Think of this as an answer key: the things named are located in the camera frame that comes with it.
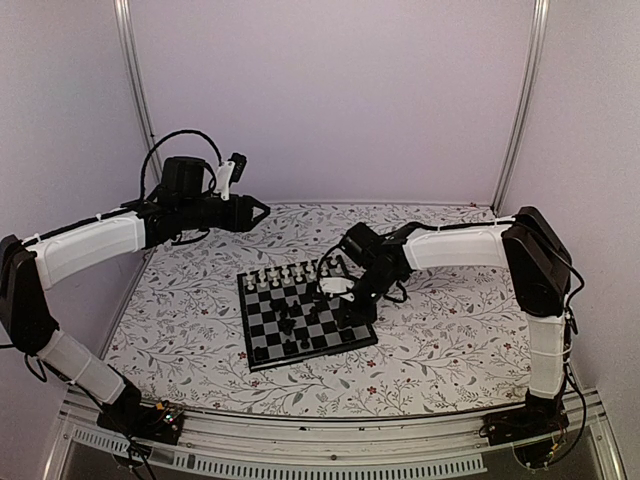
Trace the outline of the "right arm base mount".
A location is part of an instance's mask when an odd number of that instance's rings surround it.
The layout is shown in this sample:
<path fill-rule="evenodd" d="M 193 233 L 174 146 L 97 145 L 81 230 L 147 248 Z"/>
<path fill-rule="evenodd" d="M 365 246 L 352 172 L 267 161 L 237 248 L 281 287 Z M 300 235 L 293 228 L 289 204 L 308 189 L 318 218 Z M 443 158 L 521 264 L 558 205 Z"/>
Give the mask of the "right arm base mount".
<path fill-rule="evenodd" d="M 478 431 L 490 446 L 511 444 L 516 460 L 529 469 L 548 467 L 565 442 L 569 420 L 561 407 L 519 407 L 486 414 Z"/>

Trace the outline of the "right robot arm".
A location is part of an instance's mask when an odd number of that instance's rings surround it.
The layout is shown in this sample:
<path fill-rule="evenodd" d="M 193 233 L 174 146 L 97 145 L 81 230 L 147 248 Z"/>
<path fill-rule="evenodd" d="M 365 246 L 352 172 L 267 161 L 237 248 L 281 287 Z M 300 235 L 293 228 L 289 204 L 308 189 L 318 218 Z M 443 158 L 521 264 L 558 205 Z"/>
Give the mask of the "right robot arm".
<path fill-rule="evenodd" d="M 453 266 L 507 269 L 530 334 L 531 376 L 517 427 L 537 436 L 554 422 L 576 330 L 569 307 L 574 274 L 568 250 L 538 209 L 523 207 L 513 217 L 477 224 L 414 221 L 386 235 L 358 223 L 337 247 L 363 270 L 358 278 L 318 278 L 319 291 L 340 298 L 342 326 L 374 321 L 378 300 L 414 272 Z"/>

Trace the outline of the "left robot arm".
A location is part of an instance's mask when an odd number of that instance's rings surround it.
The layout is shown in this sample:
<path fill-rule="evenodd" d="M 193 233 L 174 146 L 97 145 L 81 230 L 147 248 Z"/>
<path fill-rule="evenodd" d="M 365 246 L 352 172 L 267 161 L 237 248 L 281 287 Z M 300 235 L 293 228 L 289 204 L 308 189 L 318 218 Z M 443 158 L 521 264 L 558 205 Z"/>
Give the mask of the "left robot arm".
<path fill-rule="evenodd" d="M 95 355 L 133 274 L 126 257 L 166 242 L 178 245 L 189 231 L 252 230 L 270 209 L 232 193 L 246 163 L 239 153 L 216 167 L 171 157 L 150 194 L 46 234 L 4 237 L 1 323 L 10 346 L 110 405 L 111 419 L 126 433 L 141 433 L 149 423 L 146 408 Z"/>

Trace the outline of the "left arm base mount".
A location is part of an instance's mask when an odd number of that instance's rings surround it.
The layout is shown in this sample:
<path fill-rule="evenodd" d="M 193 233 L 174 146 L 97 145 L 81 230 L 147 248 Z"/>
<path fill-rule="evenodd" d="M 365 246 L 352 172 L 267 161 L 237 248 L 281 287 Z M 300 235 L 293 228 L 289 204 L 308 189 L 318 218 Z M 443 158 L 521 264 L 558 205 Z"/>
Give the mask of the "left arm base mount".
<path fill-rule="evenodd" d="M 177 445 L 184 408 L 167 400 L 143 405 L 137 396 L 121 396 L 113 404 L 102 405 L 97 425 L 125 436 Z"/>

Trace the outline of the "black chess rook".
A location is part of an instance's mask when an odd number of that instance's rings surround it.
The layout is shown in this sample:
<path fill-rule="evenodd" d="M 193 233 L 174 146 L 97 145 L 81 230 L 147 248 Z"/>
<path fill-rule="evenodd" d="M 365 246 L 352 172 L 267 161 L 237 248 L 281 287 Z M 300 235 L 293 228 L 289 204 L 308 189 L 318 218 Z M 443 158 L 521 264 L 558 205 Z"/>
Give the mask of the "black chess rook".
<path fill-rule="evenodd" d="M 268 349 L 266 347 L 255 347 L 253 350 L 254 360 L 261 362 L 268 358 Z"/>

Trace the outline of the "black and grey chessboard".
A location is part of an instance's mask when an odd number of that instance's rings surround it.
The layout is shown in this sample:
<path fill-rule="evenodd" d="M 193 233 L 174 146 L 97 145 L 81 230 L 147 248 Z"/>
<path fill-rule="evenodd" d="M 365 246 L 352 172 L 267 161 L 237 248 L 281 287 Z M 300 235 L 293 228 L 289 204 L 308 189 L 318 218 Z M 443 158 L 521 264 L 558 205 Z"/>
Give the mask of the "black and grey chessboard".
<path fill-rule="evenodd" d="M 340 299 L 318 291 L 317 276 L 346 274 L 341 257 L 245 271 L 237 275 L 249 369 L 257 372 L 336 355 L 378 342 L 367 323 L 339 324 Z"/>

